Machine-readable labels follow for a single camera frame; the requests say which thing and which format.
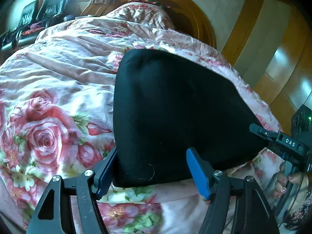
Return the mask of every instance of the bed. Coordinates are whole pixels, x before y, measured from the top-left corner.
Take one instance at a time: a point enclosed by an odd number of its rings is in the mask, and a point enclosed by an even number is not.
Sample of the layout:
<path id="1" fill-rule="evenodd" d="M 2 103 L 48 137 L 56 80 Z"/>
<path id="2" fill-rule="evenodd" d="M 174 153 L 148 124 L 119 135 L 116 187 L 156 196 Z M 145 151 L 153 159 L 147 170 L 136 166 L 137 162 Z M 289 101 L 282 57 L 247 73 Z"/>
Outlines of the bed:
<path id="1" fill-rule="evenodd" d="M 205 13 L 192 0 L 153 0 L 158 1 L 169 8 L 166 13 L 171 18 L 175 28 L 185 34 L 216 48 L 215 36 Z M 113 4 L 90 4 L 81 13 L 81 16 L 103 16 L 128 0 L 117 0 Z"/>
<path id="2" fill-rule="evenodd" d="M 207 44 L 214 46 L 214 38 L 204 14 L 197 7 L 192 14 L 182 8 L 179 11 L 180 1 L 167 2 L 196 26 L 193 32 L 182 25 L 176 31 L 177 18 L 155 5 L 121 0 L 122 6 L 114 10 L 115 4 L 85 10 L 104 16 L 44 30 L 35 44 L 17 51 L 1 66 L 0 190 L 5 199 L 0 211 L 16 225 L 27 229 L 54 175 L 78 176 L 114 147 L 114 81 L 130 49 L 171 52 L 228 78 L 264 128 L 281 130 L 269 106 Z M 183 6 L 191 11 L 191 5 L 194 3 L 187 0 Z M 264 149 L 227 174 L 252 175 L 265 188 L 281 162 Z M 233 202 L 228 219 L 233 215 Z M 193 180 L 184 180 L 127 189 L 112 185 L 98 205 L 110 233 L 187 234 L 198 233 L 209 202 L 198 194 Z M 82 233 L 74 198 L 72 207 L 77 233 Z"/>

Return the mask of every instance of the hand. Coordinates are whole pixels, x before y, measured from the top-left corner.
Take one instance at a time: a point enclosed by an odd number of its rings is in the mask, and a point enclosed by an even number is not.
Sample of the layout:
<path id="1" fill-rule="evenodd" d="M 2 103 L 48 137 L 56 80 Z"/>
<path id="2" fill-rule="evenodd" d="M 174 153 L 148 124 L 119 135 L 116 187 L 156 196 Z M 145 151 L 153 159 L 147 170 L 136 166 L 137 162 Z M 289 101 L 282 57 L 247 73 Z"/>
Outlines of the hand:
<path id="1" fill-rule="evenodd" d="M 302 179 L 302 173 L 294 173 L 287 177 L 284 174 L 285 164 L 280 164 L 280 171 L 277 173 L 277 181 L 275 182 L 274 198 L 280 198 L 286 193 L 286 183 L 289 180 L 293 184 L 300 184 Z"/>

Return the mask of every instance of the chair backrest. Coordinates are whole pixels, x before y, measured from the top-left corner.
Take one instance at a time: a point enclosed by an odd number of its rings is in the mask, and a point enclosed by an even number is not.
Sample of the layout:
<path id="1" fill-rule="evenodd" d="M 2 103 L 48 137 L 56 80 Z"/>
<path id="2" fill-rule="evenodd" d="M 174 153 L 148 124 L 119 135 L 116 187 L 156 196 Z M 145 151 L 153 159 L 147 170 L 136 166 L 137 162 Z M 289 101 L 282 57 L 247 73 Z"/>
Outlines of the chair backrest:
<path id="1" fill-rule="evenodd" d="M 21 12 L 21 18 L 18 23 L 18 26 L 27 25 L 35 21 L 37 13 L 38 13 L 38 10 L 37 10 L 38 1 L 39 0 L 35 0 L 32 3 L 25 6 L 23 11 Z"/>
<path id="2" fill-rule="evenodd" d="M 47 21 L 56 14 L 63 13 L 68 0 L 43 0 L 36 20 Z"/>

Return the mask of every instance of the white flower print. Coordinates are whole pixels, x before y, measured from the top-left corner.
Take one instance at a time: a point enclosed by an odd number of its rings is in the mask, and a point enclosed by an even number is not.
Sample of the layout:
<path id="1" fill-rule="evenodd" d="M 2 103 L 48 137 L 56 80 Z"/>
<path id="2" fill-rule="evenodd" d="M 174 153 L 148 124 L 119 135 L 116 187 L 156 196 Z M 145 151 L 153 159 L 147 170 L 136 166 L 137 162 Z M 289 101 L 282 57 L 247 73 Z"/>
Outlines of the white flower print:
<path id="1" fill-rule="evenodd" d="M 23 170 L 19 165 L 13 167 L 12 170 L 12 179 L 14 187 L 25 187 L 26 191 L 30 191 L 30 187 L 34 186 L 35 181 L 29 173 L 31 166 L 26 168 L 26 171 Z"/>

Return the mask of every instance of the wooden bed frame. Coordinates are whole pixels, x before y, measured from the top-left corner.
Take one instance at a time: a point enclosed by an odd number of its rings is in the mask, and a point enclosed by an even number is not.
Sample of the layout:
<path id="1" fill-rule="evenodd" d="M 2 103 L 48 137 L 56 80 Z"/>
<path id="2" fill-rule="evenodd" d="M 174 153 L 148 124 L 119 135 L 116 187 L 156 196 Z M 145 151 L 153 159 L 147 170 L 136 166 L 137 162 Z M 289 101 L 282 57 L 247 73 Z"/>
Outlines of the wooden bed frame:
<path id="1" fill-rule="evenodd" d="M 213 29 L 205 13 L 192 0 L 153 0 L 170 8 L 165 11 L 176 29 L 185 34 L 216 47 Z M 117 0 L 113 4 L 89 4 L 81 16 L 103 16 L 127 3 L 128 0 Z"/>

